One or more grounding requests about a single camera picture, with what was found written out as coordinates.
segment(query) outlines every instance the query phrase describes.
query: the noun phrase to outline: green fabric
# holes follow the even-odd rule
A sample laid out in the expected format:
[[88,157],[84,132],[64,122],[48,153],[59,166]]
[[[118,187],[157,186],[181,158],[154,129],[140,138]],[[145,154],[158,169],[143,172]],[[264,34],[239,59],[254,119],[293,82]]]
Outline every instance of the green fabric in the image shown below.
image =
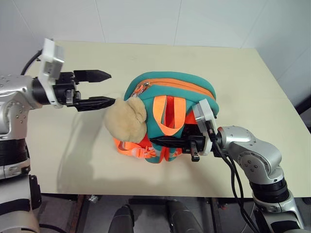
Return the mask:
[[216,99],[216,93],[213,88],[213,86],[206,80],[199,76],[192,75],[192,74],[186,74],[186,73],[180,73],[180,72],[171,72],[171,71],[154,71],[154,72],[147,72],[144,74],[139,75],[136,77],[129,85],[129,87],[126,90],[124,100],[127,100],[130,98],[131,94],[133,93],[135,87],[138,83],[145,79],[163,79],[163,78],[172,78],[172,79],[178,79],[185,82],[193,83],[198,86],[201,86],[207,90],[209,90],[213,97]]
[[[174,78],[178,80],[182,80],[185,82],[193,83],[198,86],[201,86],[207,90],[209,90],[213,97],[216,99],[215,90],[212,87],[212,85],[205,79],[200,78],[195,75],[186,74],[186,73],[179,73],[179,72],[148,72],[144,73],[142,75],[139,75],[137,78],[135,78],[131,84],[129,85],[124,100],[127,100],[130,98],[131,94],[134,92],[136,86],[138,83],[140,83],[143,80],[146,79],[157,79],[157,78]],[[162,136],[163,132],[159,128],[154,116],[153,116],[153,103],[154,103],[154,97],[155,96],[173,96],[173,97],[180,97],[186,99],[186,112],[187,114],[192,110],[192,106],[197,104],[200,100],[207,99],[213,114],[216,116],[219,112],[218,104],[215,100],[213,100],[210,96],[200,94],[194,91],[188,91],[176,87],[170,87],[170,86],[160,86],[160,85],[152,85],[147,90],[142,92],[139,97],[144,102],[145,108],[147,111],[147,134],[148,138],[154,138],[158,136]],[[177,133],[175,133],[173,136],[180,138],[181,133],[183,131],[184,127],[182,127]],[[161,151],[162,147],[156,144],[152,144],[153,147]],[[170,148],[170,153],[174,153],[176,151],[176,148]],[[170,157],[169,161],[174,160],[176,157]],[[153,157],[150,159],[146,159],[150,163],[159,163],[160,162],[160,156]]]

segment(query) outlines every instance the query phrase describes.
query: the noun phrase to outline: white wall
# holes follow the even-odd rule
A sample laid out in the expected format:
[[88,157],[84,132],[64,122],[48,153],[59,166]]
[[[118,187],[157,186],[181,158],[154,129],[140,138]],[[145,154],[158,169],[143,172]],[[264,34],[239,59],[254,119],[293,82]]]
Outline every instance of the white wall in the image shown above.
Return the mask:
[[0,72],[43,38],[257,48],[293,105],[311,94],[310,0],[1,0]]

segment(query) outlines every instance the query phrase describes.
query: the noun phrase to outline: plush toy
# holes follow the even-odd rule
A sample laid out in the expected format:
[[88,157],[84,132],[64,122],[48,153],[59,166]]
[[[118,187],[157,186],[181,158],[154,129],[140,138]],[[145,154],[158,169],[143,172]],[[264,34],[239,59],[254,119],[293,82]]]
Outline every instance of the plush toy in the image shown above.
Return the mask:
[[139,143],[147,132],[146,117],[145,105],[140,98],[116,99],[105,113],[104,124],[114,138]]

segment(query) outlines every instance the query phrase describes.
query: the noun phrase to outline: zipper pull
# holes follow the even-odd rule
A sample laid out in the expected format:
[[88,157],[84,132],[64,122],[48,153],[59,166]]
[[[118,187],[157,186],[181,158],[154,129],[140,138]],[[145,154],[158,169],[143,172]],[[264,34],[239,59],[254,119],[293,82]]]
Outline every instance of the zipper pull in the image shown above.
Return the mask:
[[133,97],[138,97],[141,93],[143,93],[143,92],[147,89],[147,87],[148,87],[149,85],[150,85],[150,82],[145,82],[145,83],[143,83],[143,84],[137,86],[137,87],[135,88],[135,91],[133,92],[132,96],[133,96]]

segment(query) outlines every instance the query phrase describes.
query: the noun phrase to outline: table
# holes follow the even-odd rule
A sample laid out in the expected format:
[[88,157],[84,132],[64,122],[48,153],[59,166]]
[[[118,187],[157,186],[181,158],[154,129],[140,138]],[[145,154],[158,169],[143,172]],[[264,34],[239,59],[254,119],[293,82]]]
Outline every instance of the table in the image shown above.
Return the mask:
[[[82,98],[123,97],[129,83],[147,71],[179,71],[209,80],[217,94],[218,126],[238,125],[282,153],[288,187],[311,196],[311,136],[255,49],[57,42],[65,49],[63,71],[100,69],[102,83],[81,83]],[[28,74],[38,73],[35,63]],[[230,171],[210,153],[192,163],[190,155],[151,164],[118,154],[103,125],[105,109],[43,106],[31,111],[27,143],[31,173],[43,193],[233,197]],[[238,168],[244,193],[251,189]]]

